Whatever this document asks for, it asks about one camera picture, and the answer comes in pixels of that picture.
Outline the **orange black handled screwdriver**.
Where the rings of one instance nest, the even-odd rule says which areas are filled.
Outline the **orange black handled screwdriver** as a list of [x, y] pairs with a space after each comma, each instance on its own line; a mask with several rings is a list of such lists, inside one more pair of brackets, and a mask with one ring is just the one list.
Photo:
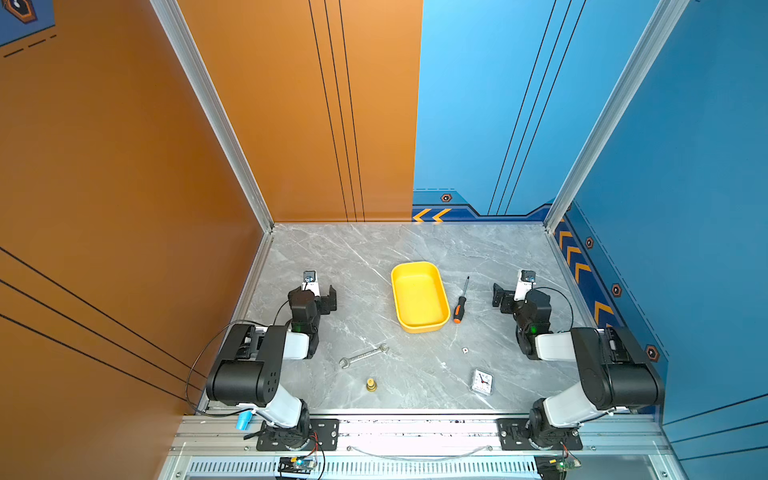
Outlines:
[[467, 289], [468, 289], [468, 285], [469, 285], [469, 280], [470, 280], [470, 277], [467, 276], [466, 279], [465, 279], [465, 283], [464, 283], [464, 286], [462, 288], [461, 294], [458, 297], [457, 304], [456, 304], [456, 306], [455, 306], [455, 308], [453, 310], [452, 320], [456, 324], [460, 324], [462, 322], [462, 320], [463, 320], [464, 315], [465, 315], [466, 301], [467, 301], [466, 294], [467, 294]]

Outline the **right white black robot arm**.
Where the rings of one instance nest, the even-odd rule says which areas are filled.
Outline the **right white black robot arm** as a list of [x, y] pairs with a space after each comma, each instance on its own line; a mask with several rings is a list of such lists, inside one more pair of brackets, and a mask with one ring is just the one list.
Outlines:
[[622, 409], [663, 403], [660, 375], [626, 328], [572, 326], [551, 330], [550, 296], [530, 282], [514, 290], [495, 283], [492, 305], [513, 316], [523, 355], [534, 361], [569, 362], [579, 380], [554, 396], [534, 402], [525, 424], [504, 427], [506, 435], [535, 449], [573, 446], [579, 427]]

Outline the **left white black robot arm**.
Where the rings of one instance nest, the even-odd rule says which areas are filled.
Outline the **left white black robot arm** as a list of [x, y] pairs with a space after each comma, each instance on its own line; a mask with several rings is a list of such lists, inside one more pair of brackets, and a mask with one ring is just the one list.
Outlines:
[[310, 441], [311, 421], [306, 402], [280, 383], [283, 362], [309, 360], [319, 344], [320, 320], [337, 310], [337, 292], [330, 287], [317, 295], [308, 287], [289, 292], [291, 319], [262, 330], [254, 323], [231, 327], [212, 364], [206, 395], [237, 409], [236, 429], [247, 432], [252, 419], [261, 427], [245, 434], [258, 437], [268, 448], [299, 450]]

